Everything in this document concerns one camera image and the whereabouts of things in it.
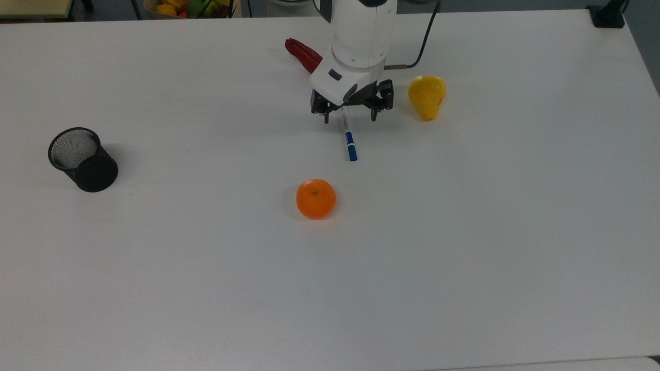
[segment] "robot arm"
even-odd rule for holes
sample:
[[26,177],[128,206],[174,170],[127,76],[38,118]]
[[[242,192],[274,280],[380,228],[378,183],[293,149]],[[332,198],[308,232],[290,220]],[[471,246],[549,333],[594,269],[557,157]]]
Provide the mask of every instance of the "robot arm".
[[363,104],[376,114],[392,106],[391,81],[377,84],[385,67],[397,0],[314,0],[333,39],[312,73],[312,112],[325,115]]

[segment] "black mesh pen holder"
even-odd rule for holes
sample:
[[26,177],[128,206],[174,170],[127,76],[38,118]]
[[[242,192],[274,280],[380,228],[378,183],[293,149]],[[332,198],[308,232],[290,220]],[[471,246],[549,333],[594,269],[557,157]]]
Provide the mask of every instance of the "black mesh pen holder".
[[102,191],[117,178],[117,163],[101,147],[98,135],[83,127],[56,136],[48,147],[48,160],[85,192]]

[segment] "white marker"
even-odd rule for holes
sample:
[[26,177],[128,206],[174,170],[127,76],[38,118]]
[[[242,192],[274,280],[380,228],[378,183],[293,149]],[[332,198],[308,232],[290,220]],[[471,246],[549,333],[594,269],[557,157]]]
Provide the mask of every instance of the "white marker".
[[353,142],[353,132],[350,129],[350,119],[348,118],[348,108],[343,106],[339,109],[341,113],[341,123],[344,125],[344,136],[346,137],[346,147],[348,149],[348,159],[358,160],[358,153],[355,151],[355,142]]

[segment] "fruit basket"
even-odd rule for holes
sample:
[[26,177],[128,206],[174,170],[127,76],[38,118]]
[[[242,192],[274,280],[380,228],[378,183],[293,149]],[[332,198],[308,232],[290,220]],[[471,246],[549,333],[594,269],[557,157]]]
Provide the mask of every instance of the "fruit basket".
[[240,0],[144,0],[143,7],[150,19],[241,18],[242,16]]

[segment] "orange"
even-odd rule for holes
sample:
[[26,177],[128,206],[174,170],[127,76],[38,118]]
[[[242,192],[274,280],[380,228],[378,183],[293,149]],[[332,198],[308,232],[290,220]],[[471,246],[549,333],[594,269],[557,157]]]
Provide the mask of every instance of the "orange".
[[323,219],[335,208],[337,195],[330,183],[323,179],[304,181],[296,192],[296,205],[310,219]]

